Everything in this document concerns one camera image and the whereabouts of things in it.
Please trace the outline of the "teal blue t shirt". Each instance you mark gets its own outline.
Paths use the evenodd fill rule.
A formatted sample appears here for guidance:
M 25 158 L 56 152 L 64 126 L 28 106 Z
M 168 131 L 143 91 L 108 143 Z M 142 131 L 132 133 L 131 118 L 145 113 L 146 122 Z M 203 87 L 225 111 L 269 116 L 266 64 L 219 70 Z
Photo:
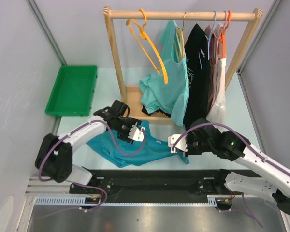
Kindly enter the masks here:
M 129 165 L 141 166 L 143 164 L 178 155 L 185 165 L 190 164 L 189 158 L 184 157 L 182 152 L 171 153 L 168 143 L 151 135 L 148 121 L 142 121 L 145 127 L 145 146 L 141 142 L 129 144 L 117 138 L 117 132 L 112 130 L 115 142 L 111 134 L 105 132 L 87 142 L 87 145 L 99 155 L 110 161 L 119 168 Z

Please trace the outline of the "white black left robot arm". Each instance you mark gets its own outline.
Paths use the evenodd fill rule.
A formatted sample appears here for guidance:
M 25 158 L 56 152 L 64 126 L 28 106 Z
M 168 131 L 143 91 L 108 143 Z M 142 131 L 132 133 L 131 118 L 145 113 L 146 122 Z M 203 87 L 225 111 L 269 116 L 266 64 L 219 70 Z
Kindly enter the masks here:
M 96 190 L 97 181 L 92 172 L 73 163 L 73 154 L 89 140 L 105 132 L 117 132 L 118 139 L 132 144 L 145 142 L 145 129 L 141 121 L 129 117 L 130 108 L 123 102 L 115 100 L 94 112 L 85 123 L 60 136 L 47 134 L 41 143 L 35 167 L 42 182 L 54 180 L 57 183 L 68 181 L 79 184 L 86 193 Z

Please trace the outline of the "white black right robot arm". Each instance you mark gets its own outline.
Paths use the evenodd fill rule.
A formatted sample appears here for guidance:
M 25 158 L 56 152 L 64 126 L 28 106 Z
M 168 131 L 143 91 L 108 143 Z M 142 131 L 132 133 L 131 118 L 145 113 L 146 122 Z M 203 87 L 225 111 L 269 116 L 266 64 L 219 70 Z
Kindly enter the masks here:
M 211 152 L 259 175 L 253 178 L 221 169 L 213 180 L 213 188 L 217 193 L 248 193 L 275 202 L 279 210 L 290 215 L 290 169 L 257 149 L 232 128 L 198 119 L 176 143 L 181 145 L 180 150 L 186 155 Z

